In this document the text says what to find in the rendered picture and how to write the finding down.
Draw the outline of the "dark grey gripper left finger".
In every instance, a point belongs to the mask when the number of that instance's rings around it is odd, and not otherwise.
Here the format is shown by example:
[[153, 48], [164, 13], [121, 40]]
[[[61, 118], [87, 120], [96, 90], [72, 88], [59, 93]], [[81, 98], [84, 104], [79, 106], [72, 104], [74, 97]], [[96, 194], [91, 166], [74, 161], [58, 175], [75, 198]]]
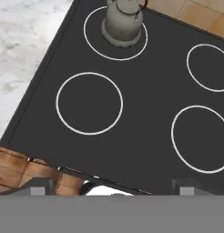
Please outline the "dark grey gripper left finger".
[[49, 196], [54, 194], [54, 181], [52, 178], [32, 178], [23, 186], [7, 192], [8, 195], [19, 196]]

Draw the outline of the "grey kettle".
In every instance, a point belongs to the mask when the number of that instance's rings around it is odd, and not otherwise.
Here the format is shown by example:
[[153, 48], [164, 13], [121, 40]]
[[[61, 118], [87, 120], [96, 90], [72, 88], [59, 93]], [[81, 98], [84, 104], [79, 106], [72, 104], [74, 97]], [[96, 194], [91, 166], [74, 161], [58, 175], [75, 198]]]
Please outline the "grey kettle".
[[101, 32], [111, 45], [127, 48], [139, 41], [142, 23], [143, 14], [137, 0], [107, 0]]

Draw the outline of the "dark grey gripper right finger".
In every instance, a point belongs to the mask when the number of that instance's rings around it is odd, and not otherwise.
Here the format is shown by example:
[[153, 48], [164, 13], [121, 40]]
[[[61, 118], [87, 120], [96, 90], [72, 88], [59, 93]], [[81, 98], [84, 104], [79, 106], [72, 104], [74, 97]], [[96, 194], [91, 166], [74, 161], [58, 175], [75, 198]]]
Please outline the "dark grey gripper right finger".
[[173, 193], [179, 196], [210, 196], [219, 194], [217, 190], [203, 187], [190, 179], [173, 179], [172, 189]]

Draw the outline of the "wooden cupboard front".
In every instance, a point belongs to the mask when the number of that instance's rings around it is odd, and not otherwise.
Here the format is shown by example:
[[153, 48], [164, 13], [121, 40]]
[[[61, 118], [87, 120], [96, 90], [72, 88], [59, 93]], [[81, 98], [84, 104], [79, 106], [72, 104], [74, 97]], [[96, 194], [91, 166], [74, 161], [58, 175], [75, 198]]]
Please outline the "wooden cupboard front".
[[55, 171], [42, 159], [0, 147], [0, 193], [21, 187], [34, 177], [52, 178], [58, 196], [78, 196], [84, 183], [79, 177]]

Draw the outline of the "black glass hob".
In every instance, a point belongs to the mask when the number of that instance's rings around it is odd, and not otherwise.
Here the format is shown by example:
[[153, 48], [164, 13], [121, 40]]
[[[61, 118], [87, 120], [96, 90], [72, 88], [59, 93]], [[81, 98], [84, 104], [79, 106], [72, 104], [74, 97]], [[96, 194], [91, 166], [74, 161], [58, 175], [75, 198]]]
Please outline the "black glass hob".
[[1, 146], [131, 193], [224, 195], [224, 39], [147, 10], [117, 48], [106, 12], [74, 0]]

